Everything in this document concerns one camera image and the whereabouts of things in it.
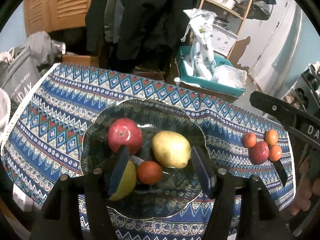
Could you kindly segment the person's right hand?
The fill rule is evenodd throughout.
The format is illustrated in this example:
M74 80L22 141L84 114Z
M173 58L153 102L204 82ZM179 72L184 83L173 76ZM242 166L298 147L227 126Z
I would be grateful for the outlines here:
M306 157L302 162L299 172L301 174L300 182L297 187L294 200L289 205L289 214L295 216L299 211L308 211L311 206L311 196L319 196L319 177L312 183L309 178L310 158Z

